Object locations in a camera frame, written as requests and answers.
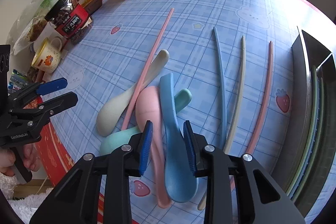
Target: metal screw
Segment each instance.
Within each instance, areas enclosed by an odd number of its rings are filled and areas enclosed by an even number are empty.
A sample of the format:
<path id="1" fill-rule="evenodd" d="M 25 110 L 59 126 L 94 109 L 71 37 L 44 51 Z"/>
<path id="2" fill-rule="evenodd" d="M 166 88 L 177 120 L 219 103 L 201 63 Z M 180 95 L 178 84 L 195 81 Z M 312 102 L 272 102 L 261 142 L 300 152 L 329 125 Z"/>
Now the metal screw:
<path id="1" fill-rule="evenodd" d="M 205 149 L 206 151 L 208 151 L 208 152 L 213 152 L 213 151 L 215 151 L 215 148 L 214 148 L 212 145 L 207 145 L 204 149 Z"/>
<path id="2" fill-rule="evenodd" d="M 121 150 L 127 152 L 129 150 L 131 150 L 132 147 L 129 145 L 129 144 L 124 144 L 122 147 L 121 147 Z"/>
<path id="3" fill-rule="evenodd" d="M 93 155 L 91 153 L 86 153 L 84 156 L 83 156 L 83 159 L 84 160 L 92 160 L 93 159 Z"/>
<path id="4" fill-rule="evenodd" d="M 250 154 L 244 154 L 243 159 L 246 160 L 246 161 L 251 161 L 253 159 L 253 157 Z"/>

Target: mug handle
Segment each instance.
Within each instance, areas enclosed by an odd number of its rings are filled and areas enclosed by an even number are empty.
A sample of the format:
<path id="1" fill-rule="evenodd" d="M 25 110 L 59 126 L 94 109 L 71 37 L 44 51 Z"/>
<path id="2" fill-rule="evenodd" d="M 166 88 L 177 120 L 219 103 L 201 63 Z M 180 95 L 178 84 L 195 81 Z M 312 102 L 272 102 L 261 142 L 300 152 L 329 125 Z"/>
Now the mug handle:
<path id="1" fill-rule="evenodd" d="M 52 40 L 51 40 L 51 44 L 54 42 L 54 41 L 58 41 L 59 42 L 59 47 L 58 47 L 58 51 L 60 52 L 61 51 L 61 48 L 62 48 L 62 39 L 60 37 L 54 37 Z"/>

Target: spoon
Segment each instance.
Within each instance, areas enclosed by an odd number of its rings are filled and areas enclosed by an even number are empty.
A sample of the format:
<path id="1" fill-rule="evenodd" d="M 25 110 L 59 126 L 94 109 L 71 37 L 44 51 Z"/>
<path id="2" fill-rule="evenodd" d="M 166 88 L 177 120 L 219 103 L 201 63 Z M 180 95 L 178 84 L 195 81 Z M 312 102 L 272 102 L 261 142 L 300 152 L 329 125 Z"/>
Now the spoon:
<path id="1" fill-rule="evenodd" d="M 160 99 L 166 130 L 165 184 L 169 197 L 179 203 L 191 200 L 198 188 L 198 179 L 189 168 L 187 151 L 177 123 L 173 97 L 173 74 L 160 78 Z"/>
<path id="2" fill-rule="evenodd" d="M 184 109 L 191 101 L 192 95 L 188 89 L 180 90 L 174 97 L 176 113 Z M 140 129 L 136 126 L 123 131 L 115 132 L 107 136 L 100 145 L 100 155 L 107 155 L 113 150 L 127 144 L 131 137 L 140 133 Z"/>
<path id="3" fill-rule="evenodd" d="M 168 62 L 168 59 L 169 53 L 167 50 L 161 50 L 157 54 L 148 69 L 141 89 L 144 89 L 160 73 L 162 68 Z M 105 103 L 105 105 L 103 105 L 101 110 L 98 112 L 96 121 L 99 135 L 106 137 L 111 134 L 121 114 L 130 102 L 135 86 L 136 84 L 124 91 L 122 94 L 111 98 Z"/>
<path id="4" fill-rule="evenodd" d="M 140 131 L 143 131 L 147 121 L 153 123 L 151 155 L 154 167 L 157 204 L 160 208 L 168 208 L 171 199 L 168 197 L 165 180 L 165 156 L 162 145 L 162 114 L 159 88 L 149 86 L 140 92 L 135 105 L 135 117 Z"/>

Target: blue spoon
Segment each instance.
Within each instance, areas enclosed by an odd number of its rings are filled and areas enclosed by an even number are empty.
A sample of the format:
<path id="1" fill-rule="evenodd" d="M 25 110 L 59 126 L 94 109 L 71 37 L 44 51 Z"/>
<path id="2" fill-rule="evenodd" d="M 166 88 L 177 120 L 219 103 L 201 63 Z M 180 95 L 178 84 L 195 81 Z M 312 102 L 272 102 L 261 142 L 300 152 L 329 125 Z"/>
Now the blue spoon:
<path id="1" fill-rule="evenodd" d="M 198 188 L 198 179 L 189 168 L 187 151 L 175 112 L 173 74 L 160 78 L 160 101 L 166 131 L 165 186 L 169 197 L 176 202 L 191 200 Z"/>

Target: pink spoon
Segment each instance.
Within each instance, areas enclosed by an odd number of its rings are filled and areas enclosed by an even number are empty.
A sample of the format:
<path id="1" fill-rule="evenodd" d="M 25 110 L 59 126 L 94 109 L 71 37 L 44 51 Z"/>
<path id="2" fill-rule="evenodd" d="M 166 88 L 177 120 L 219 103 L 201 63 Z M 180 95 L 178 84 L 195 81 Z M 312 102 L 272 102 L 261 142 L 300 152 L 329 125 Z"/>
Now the pink spoon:
<path id="1" fill-rule="evenodd" d="M 157 204 L 160 208 L 168 208 L 171 204 L 164 182 L 165 157 L 162 146 L 162 114 L 159 88 L 149 86 L 143 89 L 136 101 L 135 117 L 142 132 L 147 120 L 153 123 L 151 153 L 154 164 Z"/>

